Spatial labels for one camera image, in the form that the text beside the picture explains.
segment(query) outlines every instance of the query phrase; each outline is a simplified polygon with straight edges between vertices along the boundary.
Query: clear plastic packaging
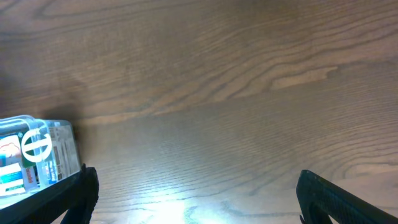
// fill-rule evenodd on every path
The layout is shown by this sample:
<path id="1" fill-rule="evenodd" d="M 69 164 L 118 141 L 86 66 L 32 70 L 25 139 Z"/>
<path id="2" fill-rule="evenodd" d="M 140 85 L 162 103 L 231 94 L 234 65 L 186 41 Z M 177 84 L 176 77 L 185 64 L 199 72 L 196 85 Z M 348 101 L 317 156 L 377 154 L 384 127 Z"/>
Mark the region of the clear plastic packaging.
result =
<path id="1" fill-rule="evenodd" d="M 0 209 L 80 170 L 68 121 L 0 119 Z"/>

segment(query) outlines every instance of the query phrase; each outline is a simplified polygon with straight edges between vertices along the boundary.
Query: wooden table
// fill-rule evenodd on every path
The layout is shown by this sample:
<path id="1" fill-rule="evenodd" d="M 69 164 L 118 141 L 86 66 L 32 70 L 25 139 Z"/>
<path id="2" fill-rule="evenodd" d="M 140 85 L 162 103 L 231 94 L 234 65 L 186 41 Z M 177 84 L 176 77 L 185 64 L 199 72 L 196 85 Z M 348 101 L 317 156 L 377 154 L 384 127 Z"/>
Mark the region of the wooden table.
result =
<path id="1" fill-rule="evenodd" d="M 397 57 L 397 1 L 2 0 L 0 117 L 73 122 L 92 223 L 299 223 L 302 169 L 398 215 Z"/>

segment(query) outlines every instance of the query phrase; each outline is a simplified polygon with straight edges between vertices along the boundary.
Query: product label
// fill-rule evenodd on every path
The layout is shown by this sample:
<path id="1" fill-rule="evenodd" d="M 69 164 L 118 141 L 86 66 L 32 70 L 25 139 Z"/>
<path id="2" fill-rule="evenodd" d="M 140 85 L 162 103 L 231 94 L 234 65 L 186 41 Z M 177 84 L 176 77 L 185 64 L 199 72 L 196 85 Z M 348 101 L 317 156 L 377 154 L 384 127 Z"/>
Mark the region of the product label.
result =
<path id="1" fill-rule="evenodd" d="M 35 178 L 35 171 L 32 166 L 30 167 L 24 167 L 23 166 L 23 159 L 22 159 L 22 154 L 21 154 L 21 142 L 20 138 L 22 133 L 15 133 L 14 135 L 10 136 L 0 136 L 0 167 L 9 167 L 10 165 L 15 164 L 18 165 L 21 174 L 22 174 L 22 180 L 20 182 L 22 187 L 24 187 L 25 190 L 30 190 L 34 189 L 37 187 L 37 181 Z"/>
<path id="2" fill-rule="evenodd" d="M 22 169 L 19 163 L 0 167 L 0 196 L 25 192 Z"/>
<path id="3" fill-rule="evenodd" d="M 78 155 L 70 126 L 50 128 L 55 164 L 49 161 L 49 169 L 57 171 L 57 179 L 62 180 L 80 170 Z"/>

